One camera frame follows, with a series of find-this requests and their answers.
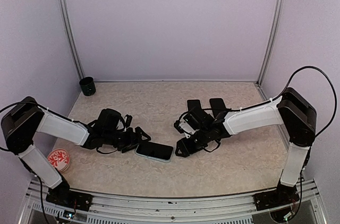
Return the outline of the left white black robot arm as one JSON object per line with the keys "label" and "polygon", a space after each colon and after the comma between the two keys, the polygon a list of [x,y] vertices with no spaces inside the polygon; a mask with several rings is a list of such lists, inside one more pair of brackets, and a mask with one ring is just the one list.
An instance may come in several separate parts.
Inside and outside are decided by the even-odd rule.
{"label": "left white black robot arm", "polygon": [[2,110],[7,111],[1,119],[7,151],[18,156],[63,205],[74,201],[74,193],[62,174],[34,145],[36,133],[64,139],[88,150],[99,150],[103,145],[110,145],[122,153],[151,140],[142,128],[131,128],[132,116],[122,116],[109,108],[103,109],[98,118],[88,124],[51,111],[38,104],[33,97],[26,97]]}

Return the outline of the large black smartphone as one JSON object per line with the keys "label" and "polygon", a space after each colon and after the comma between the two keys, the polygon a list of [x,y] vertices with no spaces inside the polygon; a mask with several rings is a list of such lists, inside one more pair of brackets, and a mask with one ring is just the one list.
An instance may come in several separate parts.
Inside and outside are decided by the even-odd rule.
{"label": "large black smartphone", "polygon": [[226,106],[222,98],[210,98],[209,103],[212,110],[224,111]]}

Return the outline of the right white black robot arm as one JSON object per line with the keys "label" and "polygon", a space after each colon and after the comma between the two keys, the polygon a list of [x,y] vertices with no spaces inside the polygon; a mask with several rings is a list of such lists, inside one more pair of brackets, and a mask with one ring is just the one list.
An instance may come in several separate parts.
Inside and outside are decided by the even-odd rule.
{"label": "right white black robot arm", "polygon": [[297,187],[306,166],[310,149],[316,138],[316,110],[293,88],[286,88],[279,96],[246,108],[227,108],[221,98],[211,98],[210,108],[203,109],[198,99],[188,100],[187,111],[174,123],[184,135],[176,143],[175,154],[189,157],[206,151],[210,142],[218,145],[222,139],[256,128],[283,125],[289,135],[285,166],[273,191],[257,193],[258,209],[267,209],[297,202],[302,190]]}

